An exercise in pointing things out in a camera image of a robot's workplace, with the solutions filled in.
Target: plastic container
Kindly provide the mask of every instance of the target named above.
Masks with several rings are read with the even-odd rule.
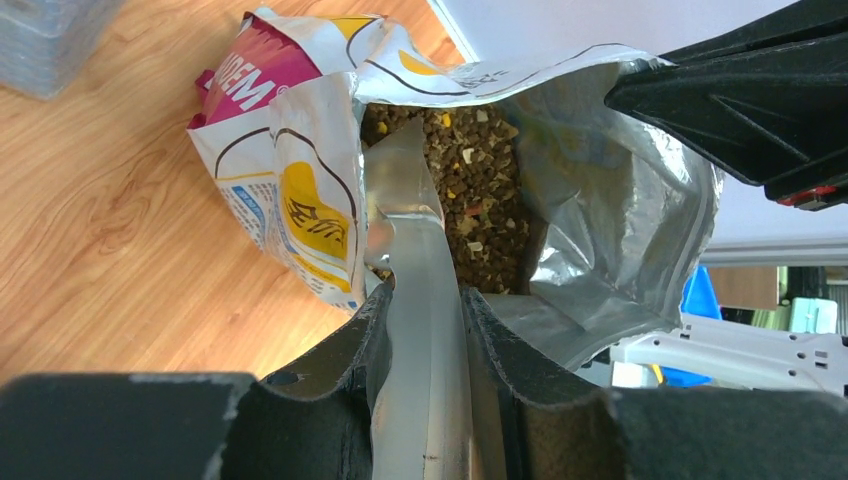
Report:
[[[0,84],[50,99],[97,46],[124,0],[0,1]]]
[[[683,287],[683,302],[680,304],[680,311],[721,320],[721,307],[718,304],[718,299],[716,299],[713,283],[710,281],[710,274],[706,267],[698,267]],[[671,387],[690,388],[712,381],[710,377],[684,372],[676,368],[662,367],[661,370],[666,385]]]

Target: blue plastic bin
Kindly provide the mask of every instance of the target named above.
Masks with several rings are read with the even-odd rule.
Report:
[[[721,320],[721,307],[713,290],[713,282],[706,267],[698,267],[695,273],[683,287],[683,302],[680,311],[701,317]],[[662,367],[662,374],[666,379],[666,385],[680,388],[696,387],[709,383],[712,378],[698,375],[696,373],[684,372],[676,368]]]

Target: metal scoop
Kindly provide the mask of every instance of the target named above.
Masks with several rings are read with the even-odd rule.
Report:
[[[421,119],[365,154],[372,257],[388,257],[391,366],[371,419],[375,480],[471,478],[465,328]]]

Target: snack bag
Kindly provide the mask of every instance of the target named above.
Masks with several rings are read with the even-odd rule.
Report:
[[[605,44],[445,69],[381,16],[258,15],[198,80],[206,98],[188,131],[256,244],[325,302],[356,309],[376,278],[363,147],[421,117],[460,283],[510,293],[490,304],[516,333],[571,368],[623,336],[679,324],[720,175],[603,105],[620,75],[665,61]],[[519,218],[519,185],[544,225],[537,241]],[[456,232],[468,238],[451,243]],[[513,288],[499,270],[515,266],[503,252],[518,238],[528,275]],[[466,260],[490,268],[459,268]]]

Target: clear plastic container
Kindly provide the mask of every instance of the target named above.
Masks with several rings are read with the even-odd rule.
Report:
[[[50,99],[74,79],[124,0],[0,0],[0,84]]]

